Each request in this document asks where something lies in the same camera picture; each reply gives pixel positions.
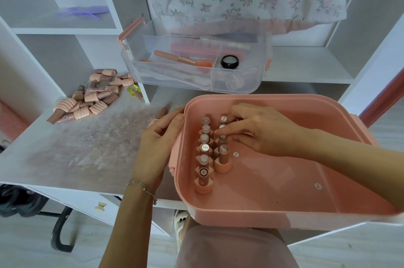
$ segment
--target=hand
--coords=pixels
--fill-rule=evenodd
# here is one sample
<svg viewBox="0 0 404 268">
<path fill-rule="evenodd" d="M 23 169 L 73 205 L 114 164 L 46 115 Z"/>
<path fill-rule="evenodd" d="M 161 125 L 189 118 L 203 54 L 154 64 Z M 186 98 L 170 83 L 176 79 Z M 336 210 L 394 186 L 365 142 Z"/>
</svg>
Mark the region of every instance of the hand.
<svg viewBox="0 0 404 268">
<path fill-rule="evenodd" d="M 232 122 L 215 133 L 227 135 L 227 140 L 242 143 L 256 152 L 277 157 L 300 157 L 306 150 L 310 130 L 295 124 L 274 108 L 247 103 L 233 105 L 227 121 L 240 117 L 243 120 Z"/>
<path fill-rule="evenodd" d="M 141 182 L 155 193 L 174 142 L 184 126 L 183 112 L 184 107 L 178 108 L 144 129 L 131 181 Z"/>
</svg>

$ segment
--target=pink storage box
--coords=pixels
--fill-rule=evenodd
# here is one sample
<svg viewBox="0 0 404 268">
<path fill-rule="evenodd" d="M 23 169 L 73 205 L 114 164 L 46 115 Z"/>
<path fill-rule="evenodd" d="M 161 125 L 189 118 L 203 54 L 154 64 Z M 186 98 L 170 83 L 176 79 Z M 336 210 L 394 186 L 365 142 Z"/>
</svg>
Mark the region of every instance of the pink storage box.
<svg viewBox="0 0 404 268">
<path fill-rule="evenodd" d="M 357 116 L 330 98 L 309 95 L 203 95 L 185 108 L 185 125 L 171 152 L 175 187 L 190 215 L 207 226 L 335 230 L 399 213 L 389 202 L 336 171 L 300 158 L 271 157 L 236 142 L 229 149 L 233 168 L 214 173 L 209 194 L 194 191 L 198 131 L 202 117 L 212 129 L 234 104 L 274 107 L 311 129 L 377 145 Z"/>
</svg>

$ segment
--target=desk surface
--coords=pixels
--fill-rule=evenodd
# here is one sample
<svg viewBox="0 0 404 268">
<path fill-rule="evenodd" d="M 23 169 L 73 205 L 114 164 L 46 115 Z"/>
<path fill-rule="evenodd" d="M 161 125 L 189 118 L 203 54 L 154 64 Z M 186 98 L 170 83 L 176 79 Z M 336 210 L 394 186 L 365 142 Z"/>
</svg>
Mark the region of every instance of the desk surface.
<svg viewBox="0 0 404 268">
<path fill-rule="evenodd" d="M 44 112 L 0 155 L 0 181 L 99 193 L 123 194 L 133 169 L 141 132 L 159 110 L 173 110 L 207 92 L 159 87 L 150 104 L 125 90 L 99 115 L 51 125 Z M 156 195 L 180 197 L 168 169 Z"/>
</svg>

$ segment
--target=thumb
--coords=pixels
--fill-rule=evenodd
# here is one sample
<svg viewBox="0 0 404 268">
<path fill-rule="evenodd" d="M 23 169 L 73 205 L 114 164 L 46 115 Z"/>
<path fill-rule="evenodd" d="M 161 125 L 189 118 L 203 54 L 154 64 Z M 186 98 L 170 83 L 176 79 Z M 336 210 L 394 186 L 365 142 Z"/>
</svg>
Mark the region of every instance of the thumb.
<svg viewBox="0 0 404 268">
<path fill-rule="evenodd" d="M 246 145 L 247 147 L 250 147 L 254 151 L 259 150 L 259 148 L 257 147 L 258 142 L 253 137 L 244 133 L 228 135 L 227 140 L 233 140 L 235 142 Z"/>
<path fill-rule="evenodd" d="M 161 139 L 169 146 L 173 146 L 175 140 L 177 139 L 179 133 L 184 127 L 184 114 L 177 114 L 174 119 L 170 122 L 166 133 L 161 137 Z"/>
</svg>

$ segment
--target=bottle with yellow wrapper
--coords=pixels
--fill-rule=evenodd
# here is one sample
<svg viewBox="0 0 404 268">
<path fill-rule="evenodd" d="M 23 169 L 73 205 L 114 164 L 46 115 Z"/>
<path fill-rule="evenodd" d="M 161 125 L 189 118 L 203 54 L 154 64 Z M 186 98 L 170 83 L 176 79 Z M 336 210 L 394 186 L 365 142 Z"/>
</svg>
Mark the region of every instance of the bottle with yellow wrapper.
<svg viewBox="0 0 404 268">
<path fill-rule="evenodd" d="M 142 91 L 140 90 L 140 87 L 138 87 L 136 84 L 128 86 L 127 91 L 132 96 L 137 97 L 141 102 L 145 101 L 145 99 L 143 98 Z"/>
</svg>

